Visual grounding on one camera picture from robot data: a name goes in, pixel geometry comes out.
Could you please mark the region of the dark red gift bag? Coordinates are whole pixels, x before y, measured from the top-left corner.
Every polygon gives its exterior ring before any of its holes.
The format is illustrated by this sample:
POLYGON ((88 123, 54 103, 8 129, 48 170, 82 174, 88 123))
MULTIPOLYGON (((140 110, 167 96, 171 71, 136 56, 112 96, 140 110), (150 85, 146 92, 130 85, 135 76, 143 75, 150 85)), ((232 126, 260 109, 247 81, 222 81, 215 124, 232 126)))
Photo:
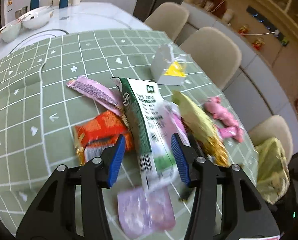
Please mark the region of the dark red gift bag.
POLYGON ((227 10, 227 2, 226 0, 202 0, 200 7, 221 19, 227 10))

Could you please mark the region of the pink snack wrapper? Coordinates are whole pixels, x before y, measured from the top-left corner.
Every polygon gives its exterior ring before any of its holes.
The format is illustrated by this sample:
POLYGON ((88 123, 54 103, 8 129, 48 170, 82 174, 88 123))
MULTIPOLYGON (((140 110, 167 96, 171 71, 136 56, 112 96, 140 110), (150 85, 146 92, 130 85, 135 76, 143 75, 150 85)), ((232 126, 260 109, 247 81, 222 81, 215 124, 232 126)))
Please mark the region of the pink snack wrapper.
POLYGON ((76 79, 68 81, 66 85, 76 92, 98 102, 116 115, 123 115, 123 104, 120 94, 106 88, 99 82, 88 79, 85 76, 79 76, 76 79))

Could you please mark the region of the purple snack packet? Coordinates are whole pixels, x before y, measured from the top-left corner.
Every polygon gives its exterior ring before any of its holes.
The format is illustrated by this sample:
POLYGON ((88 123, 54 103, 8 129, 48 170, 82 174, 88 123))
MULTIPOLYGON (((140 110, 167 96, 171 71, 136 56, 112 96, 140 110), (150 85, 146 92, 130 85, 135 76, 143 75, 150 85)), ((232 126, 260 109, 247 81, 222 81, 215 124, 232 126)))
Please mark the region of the purple snack packet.
POLYGON ((118 219, 129 238, 173 229, 176 219, 167 187, 146 192, 138 187, 117 195, 118 219))

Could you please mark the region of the red orange snack wrapper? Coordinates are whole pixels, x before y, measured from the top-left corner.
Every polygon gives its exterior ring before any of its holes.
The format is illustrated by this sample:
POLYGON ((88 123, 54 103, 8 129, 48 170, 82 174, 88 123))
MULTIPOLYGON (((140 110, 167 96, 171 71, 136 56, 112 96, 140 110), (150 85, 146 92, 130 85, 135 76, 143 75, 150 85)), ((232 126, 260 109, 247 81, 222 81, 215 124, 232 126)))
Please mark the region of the red orange snack wrapper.
POLYGON ((135 150, 131 131, 112 111, 105 111, 85 124, 74 126, 74 148, 80 164, 99 157, 104 149, 115 145, 121 134, 125 137, 125 150, 135 150))

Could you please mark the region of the beige chair near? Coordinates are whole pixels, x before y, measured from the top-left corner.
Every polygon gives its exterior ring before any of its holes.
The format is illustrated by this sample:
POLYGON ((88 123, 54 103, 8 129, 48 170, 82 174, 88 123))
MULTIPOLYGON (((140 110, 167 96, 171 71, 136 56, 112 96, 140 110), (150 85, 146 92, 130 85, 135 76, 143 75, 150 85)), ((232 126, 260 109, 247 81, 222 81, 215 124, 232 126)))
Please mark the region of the beige chair near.
POLYGON ((254 146, 258 146, 269 138, 280 140, 287 159, 290 163, 293 154, 293 140, 289 126, 285 119, 280 115, 273 115, 264 122, 252 128, 248 135, 254 146))

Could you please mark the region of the beige chair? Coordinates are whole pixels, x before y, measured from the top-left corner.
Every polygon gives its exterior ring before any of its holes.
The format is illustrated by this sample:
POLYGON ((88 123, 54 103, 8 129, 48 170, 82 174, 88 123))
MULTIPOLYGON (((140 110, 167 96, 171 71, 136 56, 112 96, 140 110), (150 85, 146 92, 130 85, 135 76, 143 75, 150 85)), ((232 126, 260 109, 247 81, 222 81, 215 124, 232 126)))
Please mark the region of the beige chair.
POLYGON ((191 55, 193 61, 221 90, 242 62, 240 48, 231 38, 213 27, 197 30, 180 45, 180 49, 191 55))
POLYGON ((163 31, 175 41, 188 21, 190 12, 185 7, 173 2, 166 2, 157 7, 145 20, 144 24, 156 31, 163 31))
POLYGON ((269 138, 280 140, 287 159, 290 163, 293 154, 293 140, 289 126, 285 119, 280 115, 273 115, 264 122, 252 128, 248 135, 254 146, 258 146, 269 138))

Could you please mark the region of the beige chair far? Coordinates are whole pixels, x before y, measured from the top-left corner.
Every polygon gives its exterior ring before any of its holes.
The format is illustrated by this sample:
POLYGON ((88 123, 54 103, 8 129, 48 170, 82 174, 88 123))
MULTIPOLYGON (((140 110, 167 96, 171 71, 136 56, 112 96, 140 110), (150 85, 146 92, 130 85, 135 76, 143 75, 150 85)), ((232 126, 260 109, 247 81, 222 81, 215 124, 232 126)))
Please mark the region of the beige chair far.
POLYGON ((185 7, 173 2, 166 2, 157 7, 145 20, 144 24, 156 31, 163 31, 175 41, 188 21, 190 12, 185 7))

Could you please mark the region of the white bowl large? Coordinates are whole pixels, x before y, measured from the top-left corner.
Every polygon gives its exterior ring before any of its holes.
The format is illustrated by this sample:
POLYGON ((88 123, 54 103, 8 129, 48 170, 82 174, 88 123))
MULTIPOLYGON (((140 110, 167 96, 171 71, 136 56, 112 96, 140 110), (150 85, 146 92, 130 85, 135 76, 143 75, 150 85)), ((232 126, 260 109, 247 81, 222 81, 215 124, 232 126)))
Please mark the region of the white bowl large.
POLYGON ((45 26, 53 16, 54 9, 44 6, 33 9, 20 17, 24 28, 36 30, 45 26))

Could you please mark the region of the white box yellow toy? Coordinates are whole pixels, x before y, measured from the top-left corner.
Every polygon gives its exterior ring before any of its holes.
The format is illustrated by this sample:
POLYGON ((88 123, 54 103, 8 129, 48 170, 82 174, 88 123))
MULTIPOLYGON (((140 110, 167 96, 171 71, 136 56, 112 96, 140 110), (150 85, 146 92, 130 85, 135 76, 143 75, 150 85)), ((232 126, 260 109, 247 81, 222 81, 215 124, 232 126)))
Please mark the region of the white box yellow toy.
POLYGON ((187 55, 176 55, 171 43, 163 44, 153 57, 150 70, 159 85, 181 86, 186 77, 187 55))

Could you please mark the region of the pink caterpillar toy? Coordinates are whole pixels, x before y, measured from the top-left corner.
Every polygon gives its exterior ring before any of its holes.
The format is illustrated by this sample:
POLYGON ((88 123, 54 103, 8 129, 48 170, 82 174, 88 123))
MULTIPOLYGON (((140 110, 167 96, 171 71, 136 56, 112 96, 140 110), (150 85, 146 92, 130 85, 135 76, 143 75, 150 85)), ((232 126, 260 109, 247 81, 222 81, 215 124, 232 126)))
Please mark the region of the pink caterpillar toy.
POLYGON ((209 112, 215 120, 220 120, 225 128, 217 128, 222 139, 233 138, 237 142, 243 142, 243 129, 235 117, 221 105, 221 98, 214 96, 208 98, 204 103, 204 109, 209 112))

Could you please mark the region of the white bowl small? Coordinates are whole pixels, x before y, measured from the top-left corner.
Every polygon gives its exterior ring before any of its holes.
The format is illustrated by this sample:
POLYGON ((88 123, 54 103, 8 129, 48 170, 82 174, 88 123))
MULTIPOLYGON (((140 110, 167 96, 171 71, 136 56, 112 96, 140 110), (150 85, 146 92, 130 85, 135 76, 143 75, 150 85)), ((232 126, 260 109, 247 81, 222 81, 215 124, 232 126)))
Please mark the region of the white bowl small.
POLYGON ((10 43, 14 41, 20 34, 22 28, 21 20, 13 20, 0 29, 0 42, 10 43))

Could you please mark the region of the green white milk carton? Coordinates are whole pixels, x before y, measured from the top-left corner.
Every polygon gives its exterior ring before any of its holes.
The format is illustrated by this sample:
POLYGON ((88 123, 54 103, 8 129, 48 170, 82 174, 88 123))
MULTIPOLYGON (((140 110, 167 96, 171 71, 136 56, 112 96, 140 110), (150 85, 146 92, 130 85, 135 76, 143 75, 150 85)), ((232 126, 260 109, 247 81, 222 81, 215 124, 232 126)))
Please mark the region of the green white milk carton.
POLYGON ((178 176, 178 169, 171 150, 171 136, 177 129, 166 109, 168 102, 155 82, 125 77, 111 79, 122 97, 143 188, 154 191, 169 185, 178 176))

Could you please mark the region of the black power strip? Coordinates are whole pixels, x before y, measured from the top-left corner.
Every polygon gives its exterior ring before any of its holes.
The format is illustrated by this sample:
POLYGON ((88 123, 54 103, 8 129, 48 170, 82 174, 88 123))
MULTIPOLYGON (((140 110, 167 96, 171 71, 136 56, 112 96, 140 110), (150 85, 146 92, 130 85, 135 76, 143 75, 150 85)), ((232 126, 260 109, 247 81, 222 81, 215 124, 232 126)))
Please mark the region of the black power strip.
POLYGON ((289 44, 289 40, 286 38, 286 36, 256 9, 254 9, 251 6, 248 6, 246 12, 248 12, 248 14, 250 14, 259 23, 263 24, 263 26, 268 30, 268 34, 273 34, 274 37, 278 39, 278 41, 283 47, 286 47, 289 44))

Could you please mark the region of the wooden shelf cabinet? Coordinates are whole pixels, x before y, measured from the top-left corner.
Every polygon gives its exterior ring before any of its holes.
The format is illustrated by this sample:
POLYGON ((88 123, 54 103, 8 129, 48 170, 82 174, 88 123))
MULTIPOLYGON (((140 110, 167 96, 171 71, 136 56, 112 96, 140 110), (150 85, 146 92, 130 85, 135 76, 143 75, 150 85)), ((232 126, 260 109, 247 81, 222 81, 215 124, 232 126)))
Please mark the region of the wooden shelf cabinet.
POLYGON ((282 116, 292 134, 298 152, 298 26, 272 0, 226 0, 227 10, 220 19, 200 7, 202 0, 183 0, 190 12, 182 33, 186 39, 202 27, 213 27, 240 48, 242 62, 224 89, 227 99, 247 129, 269 116, 282 116), (283 47, 273 34, 246 9, 253 7, 273 23, 289 40, 283 47))

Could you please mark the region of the yellow cartoon snack bag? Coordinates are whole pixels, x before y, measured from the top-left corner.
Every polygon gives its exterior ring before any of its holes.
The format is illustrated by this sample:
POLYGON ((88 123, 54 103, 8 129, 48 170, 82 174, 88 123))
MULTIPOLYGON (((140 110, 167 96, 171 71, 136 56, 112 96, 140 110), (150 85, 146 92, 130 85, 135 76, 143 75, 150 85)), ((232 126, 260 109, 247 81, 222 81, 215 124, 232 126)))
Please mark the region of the yellow cartoon snack bag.
POLYGON ((215 164, 229 167, 227 150, 210 117, 188 96, 179 91, 173 91, 172 102, 178 105, 184 123, 193 133, 195 139, 202 144, 202 150, 213 157, 215 164))

